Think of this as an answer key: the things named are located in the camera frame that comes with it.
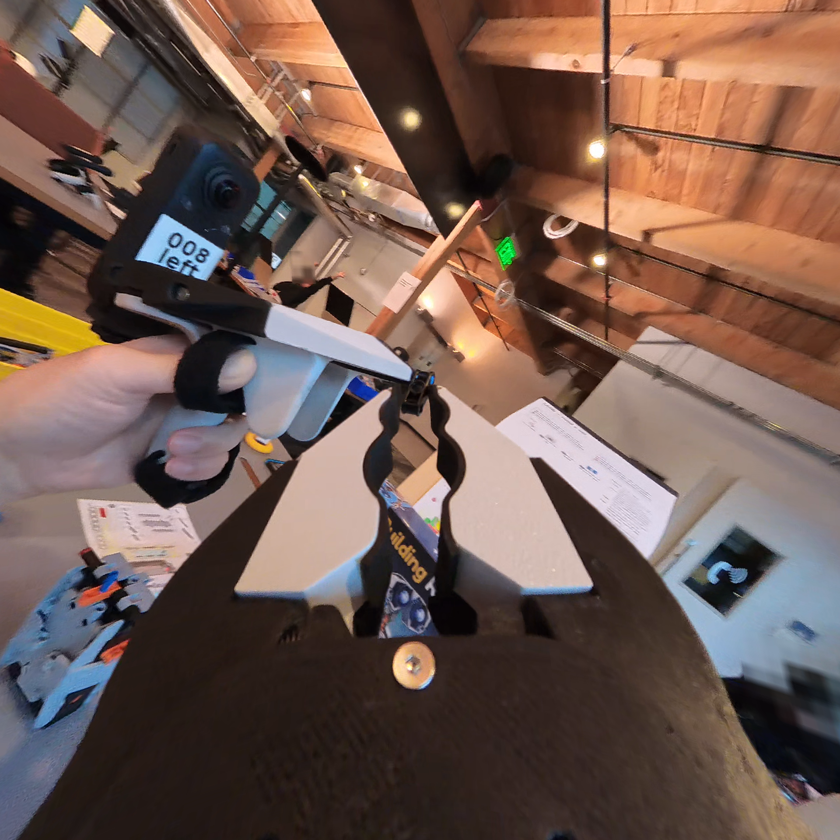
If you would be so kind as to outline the yellow plastic bin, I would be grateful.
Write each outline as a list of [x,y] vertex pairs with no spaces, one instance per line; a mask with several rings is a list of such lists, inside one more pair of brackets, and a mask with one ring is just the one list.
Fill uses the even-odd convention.
[[90,324],[1,290],[1,380],[38,362],[102,346]]

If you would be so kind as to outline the white paper on post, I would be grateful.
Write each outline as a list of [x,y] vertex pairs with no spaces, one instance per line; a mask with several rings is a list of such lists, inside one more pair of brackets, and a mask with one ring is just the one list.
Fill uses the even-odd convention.
[[412,299],[415,289],[421,283],[420,279],[404,271],[387,292],[382,308],[389,312],[398,313]]

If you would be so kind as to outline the small black and blue brick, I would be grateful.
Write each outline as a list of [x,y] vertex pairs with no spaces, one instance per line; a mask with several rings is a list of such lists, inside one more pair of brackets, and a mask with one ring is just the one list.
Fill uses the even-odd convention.
[[435,373],[433,371],[415,370],[411,381],[404,390],[401,414],[420,416],[424,411],[434,384]]

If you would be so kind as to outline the brown background table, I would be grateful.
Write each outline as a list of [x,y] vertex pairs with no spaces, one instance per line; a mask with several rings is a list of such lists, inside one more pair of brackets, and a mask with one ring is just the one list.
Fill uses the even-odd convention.
[[47,166],[52,152],[25,131],[1,118],[2,181],[55,212],[64,225],[76,226],[99,239],[110,239],[118,228],[107,209],[54,181]]

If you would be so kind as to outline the grey blue brick model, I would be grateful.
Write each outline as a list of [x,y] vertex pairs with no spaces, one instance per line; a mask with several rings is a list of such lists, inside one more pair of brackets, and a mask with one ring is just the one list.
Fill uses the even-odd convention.
[[33,729],[75,713],[105,687],[154,603],[151,577],[121,553],[99,556],[88,548],[79,557],[2,654],[2,671]]

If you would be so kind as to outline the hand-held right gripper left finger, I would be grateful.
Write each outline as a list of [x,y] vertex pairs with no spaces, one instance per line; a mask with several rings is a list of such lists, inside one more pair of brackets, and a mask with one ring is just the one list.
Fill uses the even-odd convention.
[[402,393],[380,392],[291,466],[234,593],[336,608],[349,629],[387,573],[375,556],[389,528],[381,488],[393,467]]

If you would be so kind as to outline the silver air duct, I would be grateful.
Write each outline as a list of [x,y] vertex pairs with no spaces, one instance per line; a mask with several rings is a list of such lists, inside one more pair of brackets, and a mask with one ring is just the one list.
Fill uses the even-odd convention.
[[424,203],[412,194],[365,175],[329,175],[327,185],[336,198],[363,214],[382,216],[402,226],[437,236],[438,227]]

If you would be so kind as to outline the open white instruction booklet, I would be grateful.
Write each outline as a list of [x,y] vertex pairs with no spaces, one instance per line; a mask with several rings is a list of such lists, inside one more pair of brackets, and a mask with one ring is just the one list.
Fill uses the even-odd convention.
[[86,545],[98,557],[120,553],[150,577],[176,572],[201,542],[183,505],[78,499],[77,508]]

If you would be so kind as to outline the dark blue robot kit box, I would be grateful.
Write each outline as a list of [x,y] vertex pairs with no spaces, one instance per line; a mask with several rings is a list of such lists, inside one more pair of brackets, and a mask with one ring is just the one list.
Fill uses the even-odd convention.
[[383,482],[380,494],[387,506],[391,577],[378,636],[437,636],[429,603],[436,594],[438,535],[389,480]]

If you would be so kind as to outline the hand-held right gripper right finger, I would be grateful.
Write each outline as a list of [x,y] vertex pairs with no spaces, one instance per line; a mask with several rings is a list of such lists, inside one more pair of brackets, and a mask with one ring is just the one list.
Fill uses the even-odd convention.
[[522,619],[531,599],[589,595],[592,578],[528,454],[444,387],[428,397],[448,484],[429,610],[440,636]]

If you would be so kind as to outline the white instruction sign board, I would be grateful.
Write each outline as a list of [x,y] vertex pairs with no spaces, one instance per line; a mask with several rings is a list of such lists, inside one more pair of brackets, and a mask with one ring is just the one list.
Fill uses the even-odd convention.
[[677,494],[544,398],[497,425],[608,520],[646,560],[659,546]]

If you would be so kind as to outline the wooden post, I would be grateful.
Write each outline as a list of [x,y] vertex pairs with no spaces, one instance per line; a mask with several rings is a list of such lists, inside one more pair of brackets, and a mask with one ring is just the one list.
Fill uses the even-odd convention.
[[400,321],[405,318],[415,302],[422,296],[424,290],[446,267],[448,261],[455,256],[456,251],[466,242],[467,238],[477,230],[483,210],[482,202],[476,200],[450,234],[446,237],[437,236],[415,267],[408,271],[421,281],[415,289],[412,299],[398,313],[387,311],[381,307],[374,320],[365,330],[366,334],[382,341],[385,341],[392,334]]

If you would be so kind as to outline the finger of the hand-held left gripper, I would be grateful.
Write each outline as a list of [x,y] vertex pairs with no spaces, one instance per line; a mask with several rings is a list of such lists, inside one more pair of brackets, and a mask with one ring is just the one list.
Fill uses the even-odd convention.
[[287,435],[299,442],[310,442],[317,438],[356,376],[356,371],[340,364],[327,364],[292,419]]
[[296,309],[269,305],[264,337],[390,382],[408,383],[413,368],[376,337]]

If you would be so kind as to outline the grey desk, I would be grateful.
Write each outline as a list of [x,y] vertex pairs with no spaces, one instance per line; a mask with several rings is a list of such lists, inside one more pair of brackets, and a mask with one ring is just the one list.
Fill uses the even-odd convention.
[[[150,500],[136,486],[121,486],[27,499],[3,511],[2,649],[87,545],[78,498]],[[81,710],[48,728],[33,729],[28,707],[2,673],[1,838],[17,838],[53,790],[97,716],[101,696],[95,694]]]

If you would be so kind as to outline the person's left hand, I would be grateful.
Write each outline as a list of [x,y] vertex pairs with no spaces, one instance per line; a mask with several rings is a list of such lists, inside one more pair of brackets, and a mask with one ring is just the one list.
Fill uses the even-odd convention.
[[1,502],[134,482],[173,404],[183,336],[104,344],[1,385]]

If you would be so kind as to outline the dark framed wall picture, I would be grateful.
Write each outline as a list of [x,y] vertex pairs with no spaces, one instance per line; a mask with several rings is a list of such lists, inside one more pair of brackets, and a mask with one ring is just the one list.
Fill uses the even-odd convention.
[[727,617],[784,559],[741,526],[732,526],[683,578],[682,585]]

